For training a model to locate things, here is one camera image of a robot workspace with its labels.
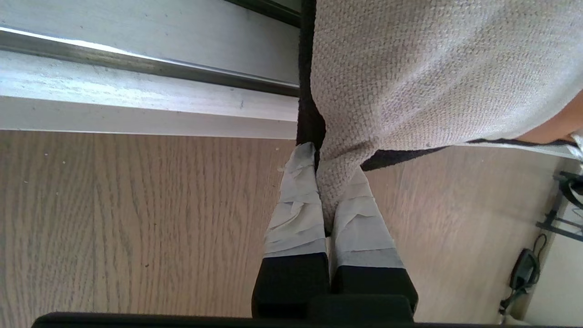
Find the knit sweater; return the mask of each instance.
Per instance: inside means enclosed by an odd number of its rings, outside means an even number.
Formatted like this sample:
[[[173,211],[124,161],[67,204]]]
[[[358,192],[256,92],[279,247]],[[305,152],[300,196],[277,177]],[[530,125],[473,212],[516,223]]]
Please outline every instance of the knit sweater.
[[[315,13],[310,86],[325,121],[317,180],[328,225],[377,151],[512,139],[583,89],[583,2],[318,0]]]

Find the black trim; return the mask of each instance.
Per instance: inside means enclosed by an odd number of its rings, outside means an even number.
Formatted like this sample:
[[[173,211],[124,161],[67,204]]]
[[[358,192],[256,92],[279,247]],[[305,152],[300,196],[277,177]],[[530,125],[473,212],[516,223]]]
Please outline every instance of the black trim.
[[[226,0],[285,24],[300,28],[300,13],[270,0]]]
[[[500,328],[497,324],[467,323],[320,323],[307,320],[260,320],[236,317],[125,315],[114,313],[50,313],[33,328]]]

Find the cable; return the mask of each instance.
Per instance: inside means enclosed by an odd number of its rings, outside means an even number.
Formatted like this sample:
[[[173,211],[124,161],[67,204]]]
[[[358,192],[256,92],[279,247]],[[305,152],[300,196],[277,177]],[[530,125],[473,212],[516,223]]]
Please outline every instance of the cable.
[[[536,250],[536,244],[539,242],[539,239],[541,237],[544,237],[545,241],[543,242],[543,246],[540,247],[538,254],[536,255],[536,259],[539,260],[540,263],[540,253],[543,251],[543,249],[545,249],[546,246],[546,242],[547,242],[547,236],[544,233],[541,233],[536,239],[535,239],[535,243],[532,245],[532,251],[534,252]]]
[[[539,277],[540,277],[540,254],[542,253],[543,249],[545,249],[548,238],[544,233],[541,233],[540,235],[538,235],[538,237],[536,237],[534,244],[532,245],[532,252],[534,253],[536,251],[537,245],[539,243],[539,240],[544,239],[542,246],[540,247],[538,253],[536,254],[536,258],[535,258],[535,262],[533,263],[533,267],[532,267],[532,272],[530,274],[530,277],[528,279],[528,281],[525,281],[524,284],[522,284],[521,286],[515,288],[512,290],[512,293],[510,293],[510,296],[507,299],[503,299],[502,301],[500,301],[500,308],[498,309],[498,312],[501,315],[505,315],[506,314],[506,309],[514,302],[516,301],[517,298],[519,298],[522,295],[525,295],[528,293],[528,289],[533,287],[534,285],[536,285],[536,283],[539,281]]]

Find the wooden floor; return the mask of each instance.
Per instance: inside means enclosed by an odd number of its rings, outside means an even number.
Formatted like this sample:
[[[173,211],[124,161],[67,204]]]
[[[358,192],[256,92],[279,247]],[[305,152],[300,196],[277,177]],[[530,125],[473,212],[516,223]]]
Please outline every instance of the wooden floor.
[[[0,132],[0,326],[249,316],[291,141]],[[493,323],[560,159],[454,147],[367,173],[417,321]]]

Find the skin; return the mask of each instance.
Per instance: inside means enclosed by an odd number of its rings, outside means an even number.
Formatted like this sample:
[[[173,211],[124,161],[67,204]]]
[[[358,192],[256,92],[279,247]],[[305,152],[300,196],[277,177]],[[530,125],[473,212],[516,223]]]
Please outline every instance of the skin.
[[[559,114],[518,137],[520,141],[548,144],[558,139],[573,141],[570,135],[583,128],[583,90]]]

